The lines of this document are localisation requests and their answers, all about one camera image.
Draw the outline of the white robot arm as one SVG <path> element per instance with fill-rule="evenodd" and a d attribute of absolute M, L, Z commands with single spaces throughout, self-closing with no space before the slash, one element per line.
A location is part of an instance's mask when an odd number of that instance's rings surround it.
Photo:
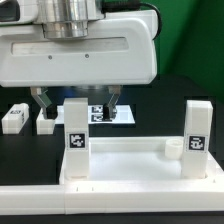
<path fill-rule="evenodd" d="M 28 87 L 56 118 L 49 87 L 107 86 L 106 120 L 124 85 L 157 74 L 158 8 L 142 0 L 0 0 L 0 86 Z"/>

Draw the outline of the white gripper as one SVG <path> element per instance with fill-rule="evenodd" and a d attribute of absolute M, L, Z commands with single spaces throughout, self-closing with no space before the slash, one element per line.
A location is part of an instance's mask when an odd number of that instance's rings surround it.
<path fill-rule="evenodd" d="M 57 118 L 46 87 L 113 85 L 103 120 L 116 118 L 121 85 L 148 84 L 157 75 L 152 10 L 108 13 L 88 24 L 88 35 L 47 40 L 39 25 L 0 27 L 0 86 L 31 87 L 45 119 Z"/>

